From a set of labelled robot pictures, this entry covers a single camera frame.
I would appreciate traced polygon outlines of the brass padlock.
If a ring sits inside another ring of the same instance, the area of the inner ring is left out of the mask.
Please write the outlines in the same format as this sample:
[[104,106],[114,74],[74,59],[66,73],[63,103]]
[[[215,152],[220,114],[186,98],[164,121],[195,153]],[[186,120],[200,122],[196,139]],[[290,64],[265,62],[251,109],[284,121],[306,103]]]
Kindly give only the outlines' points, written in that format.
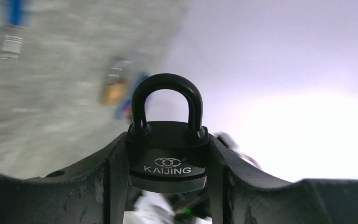
[[101,93],[101,104],[103,106],[117,105],[124,98],[132,70],[132,62],[121,58],[111,65],[108,75],[104,79]]

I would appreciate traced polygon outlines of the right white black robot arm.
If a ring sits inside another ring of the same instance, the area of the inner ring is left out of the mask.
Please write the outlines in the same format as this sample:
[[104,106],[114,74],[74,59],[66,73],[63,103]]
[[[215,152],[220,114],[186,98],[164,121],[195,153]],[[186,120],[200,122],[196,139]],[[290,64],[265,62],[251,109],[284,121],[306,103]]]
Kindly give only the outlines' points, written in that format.
[[[229,151],[254,167],[261,169],[255,159],[238,150],[238,145],[229,134],[220,132],[215,134],[215,138]],[[170,224],[194,224],[196,223],[196,218],[206,219],[211,217],[207,187],[194,192],[163,194],[162,196],[173,210],[173,220],[168,222]]]

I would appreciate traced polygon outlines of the blue cable lock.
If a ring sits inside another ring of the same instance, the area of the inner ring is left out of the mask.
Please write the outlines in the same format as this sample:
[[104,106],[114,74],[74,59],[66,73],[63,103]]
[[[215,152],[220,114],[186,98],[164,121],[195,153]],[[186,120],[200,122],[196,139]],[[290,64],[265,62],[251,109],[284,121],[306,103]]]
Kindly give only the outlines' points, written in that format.
[[27,0],[5,1],[5,26],[0,53],[1,59],[18,60],[26,29]]

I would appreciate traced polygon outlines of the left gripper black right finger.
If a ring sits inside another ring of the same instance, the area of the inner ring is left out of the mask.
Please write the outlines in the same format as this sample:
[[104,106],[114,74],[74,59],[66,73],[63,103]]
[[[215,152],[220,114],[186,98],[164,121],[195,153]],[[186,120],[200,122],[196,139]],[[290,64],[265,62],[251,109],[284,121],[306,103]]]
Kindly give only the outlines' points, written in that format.
[[210,137],[207,188],[215,224],[358,224],[358,180],[269,175]]

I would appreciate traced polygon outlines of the black padlock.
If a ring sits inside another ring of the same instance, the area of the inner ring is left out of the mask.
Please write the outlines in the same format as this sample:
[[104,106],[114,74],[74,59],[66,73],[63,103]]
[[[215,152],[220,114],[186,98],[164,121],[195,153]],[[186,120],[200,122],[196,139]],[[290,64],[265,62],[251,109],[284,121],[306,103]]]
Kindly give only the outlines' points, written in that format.
[[[147,121],[145,103],[158,90],[173,90],[188,103],[188,121]],[[141,82],[131,99],[132,124],[125,145],[130,184],[167,194],[197,191],[206,184],[209,134],[202,125],[203,101],[198,88],[175,74],[156,74]]]

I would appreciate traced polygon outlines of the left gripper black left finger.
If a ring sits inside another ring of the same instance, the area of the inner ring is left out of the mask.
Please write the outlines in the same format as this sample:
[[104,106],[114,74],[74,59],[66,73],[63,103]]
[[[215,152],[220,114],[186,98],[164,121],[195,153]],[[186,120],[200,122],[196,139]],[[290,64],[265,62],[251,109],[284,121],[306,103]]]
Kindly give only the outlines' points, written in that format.
[[129,163],[123,133],[46,177],[0,174],[0,224],[120,224]]

